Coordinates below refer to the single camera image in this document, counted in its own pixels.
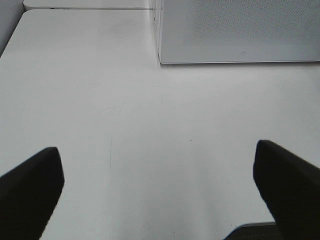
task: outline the white table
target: white table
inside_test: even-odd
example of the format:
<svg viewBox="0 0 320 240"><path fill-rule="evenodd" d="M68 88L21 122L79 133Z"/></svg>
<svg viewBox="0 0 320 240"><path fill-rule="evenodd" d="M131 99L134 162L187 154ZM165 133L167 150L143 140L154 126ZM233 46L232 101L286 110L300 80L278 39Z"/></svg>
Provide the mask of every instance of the white table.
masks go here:
<svg viewBox="0 0 320 240"><path fill-rule="evenodd" d="M24 0L31 9L150 9L151 0Z"/></svg>
<svg viewBox="0 0 320 240"><path fill-rule="evenodd" d="M259 139L320 166L318 64L161 67L150 14L28 11L0 58L0 174L62 158L43 240L221 240L272 221Z"/></svg>

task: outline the perforated panel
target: perforated panel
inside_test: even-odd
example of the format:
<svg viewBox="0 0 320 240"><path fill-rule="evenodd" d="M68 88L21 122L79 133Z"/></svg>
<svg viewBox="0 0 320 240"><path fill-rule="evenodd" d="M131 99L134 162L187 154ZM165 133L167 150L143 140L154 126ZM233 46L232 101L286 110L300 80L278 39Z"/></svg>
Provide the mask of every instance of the perforated panel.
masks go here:
<svg viewBox="0 0 320 240"><path fill-rule="evenodd" d="M320 0L162 1L162 62L320 60Z"/></svg>

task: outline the white panel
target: white panel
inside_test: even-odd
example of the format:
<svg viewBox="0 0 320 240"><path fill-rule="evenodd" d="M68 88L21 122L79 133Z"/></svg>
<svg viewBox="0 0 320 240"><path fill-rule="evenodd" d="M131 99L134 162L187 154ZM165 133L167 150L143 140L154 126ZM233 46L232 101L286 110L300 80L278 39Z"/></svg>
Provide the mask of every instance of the white panel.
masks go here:
<svg viewBox="0 0 320 240"><path fill-rule="evenodd" d="M31 9L149 9L149 0L24 0Z"/></svg>
<svg viewBox="0 0 320 240"><path fill-rule="evenodd" d="M162 63L320 60L320 0L162 1Z"/></svg>

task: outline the white wall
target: white wall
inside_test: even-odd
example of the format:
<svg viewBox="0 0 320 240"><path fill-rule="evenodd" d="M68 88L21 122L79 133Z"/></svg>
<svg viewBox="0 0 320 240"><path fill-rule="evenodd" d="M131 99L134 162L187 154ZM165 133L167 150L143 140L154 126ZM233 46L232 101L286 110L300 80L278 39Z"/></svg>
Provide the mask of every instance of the white wall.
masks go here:
<svg viewBox="0 0 320 240"><path fill-rule="evenodd" d="M0 56L24 11L23 0L0 0Z"/></svg>

